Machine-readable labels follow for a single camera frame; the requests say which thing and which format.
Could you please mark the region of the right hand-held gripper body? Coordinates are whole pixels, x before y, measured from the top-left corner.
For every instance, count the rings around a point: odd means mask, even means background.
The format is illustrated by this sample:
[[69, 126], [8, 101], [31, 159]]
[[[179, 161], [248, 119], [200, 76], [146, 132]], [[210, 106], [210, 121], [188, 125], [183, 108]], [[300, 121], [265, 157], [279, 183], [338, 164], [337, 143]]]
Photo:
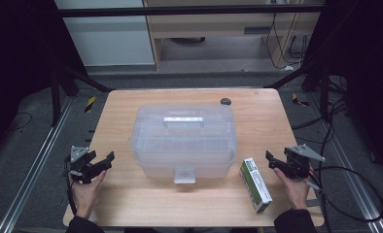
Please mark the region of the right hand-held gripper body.
[[309, 176], [310, 160], [325, 162], [326, 159], [307, 145], [292, 146], [284, 149], [287, 156], [284, 174], [290, 179], [305, 179]]

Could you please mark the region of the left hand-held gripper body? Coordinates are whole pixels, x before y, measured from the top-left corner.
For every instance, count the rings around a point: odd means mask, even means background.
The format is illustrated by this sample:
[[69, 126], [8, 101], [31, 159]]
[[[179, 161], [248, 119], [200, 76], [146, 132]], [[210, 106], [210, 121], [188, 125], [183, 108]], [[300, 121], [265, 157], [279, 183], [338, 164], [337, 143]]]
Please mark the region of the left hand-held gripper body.
[[64, 175], [68, 184], [70, 184], [68, 175], [71, 175], [74, 181], [83, 183], [91, 183], [91, 180], [96, 177], [92, 171], [93, 164], [91, 162], [87, 165], [83, 164], [82, 156], [88, 151], [90, 150], [86, 147], [71, 147], [70, 154], [65, 158]]

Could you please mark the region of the translucent plastic storage box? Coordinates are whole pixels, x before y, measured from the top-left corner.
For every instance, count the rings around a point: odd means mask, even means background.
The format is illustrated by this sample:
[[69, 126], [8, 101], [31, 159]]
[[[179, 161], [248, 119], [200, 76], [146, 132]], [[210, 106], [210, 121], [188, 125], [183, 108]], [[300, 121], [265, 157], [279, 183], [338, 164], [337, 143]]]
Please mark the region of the translucent plastic storage box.
[[227, 105], [146, 105], [137, 112], [130, 145], [149, 178], [224, 178], [236, 157], [234, 112]]

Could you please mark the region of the person's right hand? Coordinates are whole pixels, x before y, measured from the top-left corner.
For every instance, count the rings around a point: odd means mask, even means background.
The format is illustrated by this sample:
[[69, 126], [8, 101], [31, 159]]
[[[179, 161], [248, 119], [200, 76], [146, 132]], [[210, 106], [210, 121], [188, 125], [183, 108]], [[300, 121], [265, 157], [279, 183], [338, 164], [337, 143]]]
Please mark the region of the person's right hand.
[[310, 188], [307, 180], [289, 179], [279, 168], [274, 168], [273, 171], [283, 183], [291, 208], [294, 210], [306, 210], [306, 201]]

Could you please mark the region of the person's left hand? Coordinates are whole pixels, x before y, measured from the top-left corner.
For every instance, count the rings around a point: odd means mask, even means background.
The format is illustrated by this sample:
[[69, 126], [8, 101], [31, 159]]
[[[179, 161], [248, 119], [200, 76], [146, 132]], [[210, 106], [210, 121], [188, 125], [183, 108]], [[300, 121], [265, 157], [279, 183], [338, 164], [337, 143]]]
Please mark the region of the person's left hand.
[[91, 183], [79, 183], [68, 175], [68, 180], [71, 183], [71, 192], [76, 205], [76, 216], [89, 219], [94, 203], [97, 198], [99, 186], [104, 181], [107, 171], [103, 170]]

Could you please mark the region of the green white medicine box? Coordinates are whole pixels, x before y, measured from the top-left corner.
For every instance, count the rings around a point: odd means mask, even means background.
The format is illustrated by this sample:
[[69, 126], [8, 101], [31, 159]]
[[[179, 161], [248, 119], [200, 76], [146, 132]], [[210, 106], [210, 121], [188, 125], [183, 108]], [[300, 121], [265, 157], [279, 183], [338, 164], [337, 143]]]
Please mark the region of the green white medicine box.
[[272, 197], [252, 157], [243, 160], [240, 166], [240, 177], [248, 190], [255, 211], [263, 212], [272, 202]]

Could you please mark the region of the yellow black tape strip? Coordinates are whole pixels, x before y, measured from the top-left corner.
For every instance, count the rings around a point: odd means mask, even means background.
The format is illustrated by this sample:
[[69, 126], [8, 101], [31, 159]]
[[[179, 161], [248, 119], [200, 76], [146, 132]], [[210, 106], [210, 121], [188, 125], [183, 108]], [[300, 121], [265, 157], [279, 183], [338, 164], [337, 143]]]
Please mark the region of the yellow black tape strip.
[[293, 103], [298, 104], [298, 105], [303, 106], [303, 107], [309, 107], [310, 106], [308, 101], [300, 101], [296, 93], [292, 94], [292, 101], [293, 101]]
[[86, 104], [86, 106], [85, 106], [85, 110], [84, 110], [85, 113], [89, 113], [89, 112], [90, 112], [90, 110], [91, 110], [91, 108], [92, 108], [92, 106], [93, 106], [93, 104], [94, 104], [94, 102], [95, 102], [95, 99], [96, 99], [95, 96], [90, 96], [90, 97], [88, 98], [88, 100], [87, 100], [87, 104]]

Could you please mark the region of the black metal stand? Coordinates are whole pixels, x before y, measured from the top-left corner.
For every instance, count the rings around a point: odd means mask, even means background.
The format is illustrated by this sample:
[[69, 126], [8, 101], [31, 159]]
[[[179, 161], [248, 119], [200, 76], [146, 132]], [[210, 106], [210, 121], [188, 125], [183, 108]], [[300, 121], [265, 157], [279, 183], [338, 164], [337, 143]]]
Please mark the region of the black metal stand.
[[283, 79], [266, 85], [265, 88], [277, 89], [297, 77], [305, 75], [302, 89], [306, 92], [312, 91], [317, 85], [320, 86], [320, 113], [325, 121], [329, 121], [329, 66], [324, 62], [305, 62], [300, 68], [293, 71]]
[[61, 117], [59, 89], [62, 87], [67, 96], [76, 96], [79, 93], [74, 80], [77, 79], [102, 92], [111, 92], [112, 88], [92, 80], [88, 75], [83, 74], [65, 65], [54, 65], [51, 71], [52, 91], [52, 126], [59, 123]]

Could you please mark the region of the white cabinet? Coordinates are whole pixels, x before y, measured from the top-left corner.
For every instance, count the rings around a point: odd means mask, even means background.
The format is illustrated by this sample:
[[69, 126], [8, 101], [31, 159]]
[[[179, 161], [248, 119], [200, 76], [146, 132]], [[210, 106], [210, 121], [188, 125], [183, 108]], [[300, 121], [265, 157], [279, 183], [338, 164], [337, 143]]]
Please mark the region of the white cabinet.
[[[60, 10], [142, 8], [142, 0], [54, 0]], [[145, 17], [65, 17], [86, 67], [154, 65]]]

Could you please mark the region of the dark round object under shelf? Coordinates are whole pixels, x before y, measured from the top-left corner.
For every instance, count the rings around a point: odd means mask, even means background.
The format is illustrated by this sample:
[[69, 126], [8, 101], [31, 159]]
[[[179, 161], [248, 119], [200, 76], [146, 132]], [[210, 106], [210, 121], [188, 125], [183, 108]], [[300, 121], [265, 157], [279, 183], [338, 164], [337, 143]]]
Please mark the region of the dark round object under shelf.
[[170, 38], [173, 43], [179, 45], [196, 45], [205, 42], [205, 37], [198, 38]]

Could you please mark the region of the wooden shelf unit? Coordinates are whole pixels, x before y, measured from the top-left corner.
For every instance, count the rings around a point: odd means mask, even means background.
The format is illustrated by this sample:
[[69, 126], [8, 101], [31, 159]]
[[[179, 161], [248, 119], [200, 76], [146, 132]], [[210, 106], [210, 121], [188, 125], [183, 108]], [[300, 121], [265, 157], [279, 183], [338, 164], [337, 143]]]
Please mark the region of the wooden shelf unit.
[[[306, 5], [325, 0], [142, 0], [146, 7], [229, 6], [229, 5]], [[149, 16], [147, 22], [154, 40], [224, 36], [263, 37], [272, 63], [282, 67], [295, 36], [309, 36], [319, 19], [318, 13], [269, 13]]]

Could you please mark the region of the aluminium floor rail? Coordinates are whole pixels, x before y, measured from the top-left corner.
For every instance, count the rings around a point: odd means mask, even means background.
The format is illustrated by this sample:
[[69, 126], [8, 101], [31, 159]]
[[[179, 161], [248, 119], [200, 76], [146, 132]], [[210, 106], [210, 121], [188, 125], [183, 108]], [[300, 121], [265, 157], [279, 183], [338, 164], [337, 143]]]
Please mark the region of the aluminium floor rail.
[[336, 160], [341, 170], [345, 173], [346, 182], [348, 183], [349, 188], [354, 195], [354, 198], [363, 214], [364, 220], [367, 222], [369, 229], [372, 233], [383, 233], [383, 219], [380, 218], [377, 221], [374, 221], [376, 217], [381, 216], [383, 211], [379, 211], [375, 207], [375, 203], [369, 196], [369, 191], [366, 188], [368, 183], [365, 183], [360, 176], [352, 173], [353, 165], [347, 158], [346, 153], [343, 147], [340, 145], [338, 138], [335, 136], [332, 123], [326, 121], [327, 118], [332, 120], [336, 113], [341, 113], [342, 111], [346, 110], [346, 104], [343, 101], [337, 100], [336, 102], [329, 104], [328, 113], [324, 115], [320, 110], [320, 99], [314, 94], [307, 94], [307, 98], [309, 99], [310, 105], [313, 107], [316, 114], [319, 117], [324, 118], [322, 126], [326, 133], [327, 139], [324, 140], [321, 152], [324, 152], [325, 146], [331, 148], [331, 154], [333, 155], [333, 158]]
[[55, 144], [64, 122], [70, 113], [70, 109], [74, 104], [74, 101], [74, 97], [65, 98], [58, 121], [50, 128], [50, 131], [46, 136], [43, 145], [40, 147], [30, 169], [28, 170], [28, 173], [18, 190], [16, 197], [0, 221], [0, 233], [12, 233], [14, 230], [17, 220], [44, 168], [44, 165], [52, 151], [52, 147]]

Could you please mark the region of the black horizontal frame bar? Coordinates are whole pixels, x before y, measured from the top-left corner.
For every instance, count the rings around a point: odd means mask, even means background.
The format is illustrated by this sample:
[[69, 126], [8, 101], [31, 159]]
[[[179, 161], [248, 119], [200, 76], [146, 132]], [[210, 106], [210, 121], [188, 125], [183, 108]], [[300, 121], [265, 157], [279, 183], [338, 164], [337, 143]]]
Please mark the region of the black horizontal frame bar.
[[56, 10], [54, 11], [54, 13], [61, 17], [137, 17], [224, 14], [316, 13], [321, 12], [325, 8], [325, 4], [229, 5], [110, 9], [66, 9]]

